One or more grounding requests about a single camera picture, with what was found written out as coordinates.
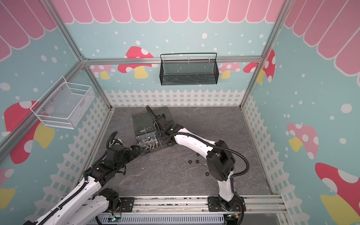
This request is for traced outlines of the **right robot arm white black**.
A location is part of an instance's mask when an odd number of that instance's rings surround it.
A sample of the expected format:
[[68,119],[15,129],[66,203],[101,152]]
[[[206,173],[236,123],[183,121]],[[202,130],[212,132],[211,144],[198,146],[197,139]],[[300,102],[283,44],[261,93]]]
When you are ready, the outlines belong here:
[[243,213],[246,210],[245,203],[234,190],[233,180],[249,171],[250,164],[246,157],[229,149],[222,140],[206,140],[179,124],[171,124],[164,114],[156,115],[149,107],[147,110],[163,142],[168,146],[185,146],[206,159],[209,173],[218,183],[218,205],[226,212],[235,211],[238,207]]

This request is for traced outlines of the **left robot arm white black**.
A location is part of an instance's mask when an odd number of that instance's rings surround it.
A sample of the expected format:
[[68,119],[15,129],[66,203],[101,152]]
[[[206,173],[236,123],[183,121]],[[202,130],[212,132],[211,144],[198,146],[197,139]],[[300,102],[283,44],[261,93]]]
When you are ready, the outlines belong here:
[[[114,213],[121,210],[123,204],[119,194],[110,188],[100,189],[116,174],[126,174],[121,169],[126,164],[139,157],[144,148],[132,145],[125,148],[121,144],[109,147],[106,152],[109,158],[99,160],[96,164],[83,172],[80,183],[65,196],[49,212],[39,217],[36,221],[26,221],[25,225],[85,225],[90,220],[103,212]],[[81,207],[96,192],[100,193],[93,201]]]

